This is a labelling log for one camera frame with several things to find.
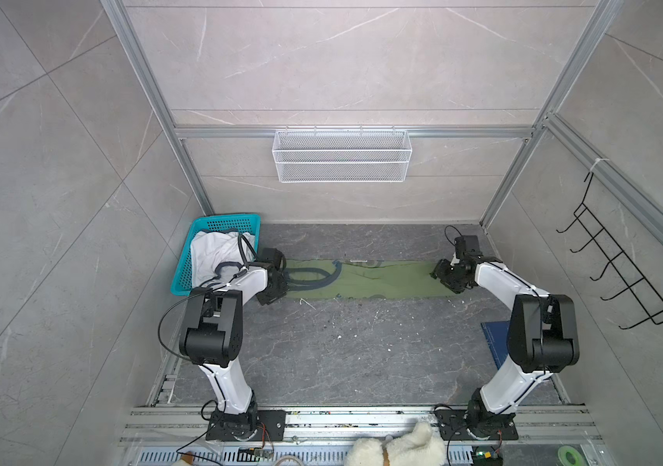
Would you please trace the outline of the green tank top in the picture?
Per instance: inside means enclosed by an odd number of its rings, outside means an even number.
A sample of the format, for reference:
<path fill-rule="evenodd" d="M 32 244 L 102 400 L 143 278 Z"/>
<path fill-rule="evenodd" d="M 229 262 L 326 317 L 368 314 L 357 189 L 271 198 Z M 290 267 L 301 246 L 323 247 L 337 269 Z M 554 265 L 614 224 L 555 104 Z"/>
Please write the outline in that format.
<path fill-rule="evenodd" d="M 450 297 L 430 277 L 432 261 L 289 260 L 286 276 L 292 299 L 406 299 Z"/>

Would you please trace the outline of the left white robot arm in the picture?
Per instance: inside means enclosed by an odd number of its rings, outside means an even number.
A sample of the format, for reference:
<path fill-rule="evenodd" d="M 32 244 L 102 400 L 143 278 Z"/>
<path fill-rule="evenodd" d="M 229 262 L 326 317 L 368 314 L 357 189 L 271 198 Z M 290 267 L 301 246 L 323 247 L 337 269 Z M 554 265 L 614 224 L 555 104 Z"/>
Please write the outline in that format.
<path fill-rule="evenodd" d="M 280 250 L 263 249 L 254 262 L 218 263 L 188 296 L 178 348 L 205 375 L 215 394 L 208 438 L 249 440 L 261 428 L 256 396 L 239 361 L 243 307 L 253 298 L 266 305 L 285 296 L 285 267 Z"/>

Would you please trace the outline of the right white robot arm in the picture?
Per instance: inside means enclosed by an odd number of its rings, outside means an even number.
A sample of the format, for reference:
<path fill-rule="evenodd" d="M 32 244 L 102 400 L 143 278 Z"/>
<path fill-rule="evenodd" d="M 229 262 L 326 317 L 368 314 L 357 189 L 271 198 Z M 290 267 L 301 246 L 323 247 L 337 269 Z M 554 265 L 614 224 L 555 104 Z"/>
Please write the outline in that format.
<path fill-rule="evenodd" d="M 475 235 L 459 235 L 452 245 L 454 256 L 439 260 L 430 275 L 454 293 L 482 287 L 511 311 L 507 357 L 492 380 L 473 393 L 465 412 L 465 431 L 486 441 L 512 423 L 537 386 L 578 362 L 575 306 L 570 297 L 548 293 L 484 256 Z"/>

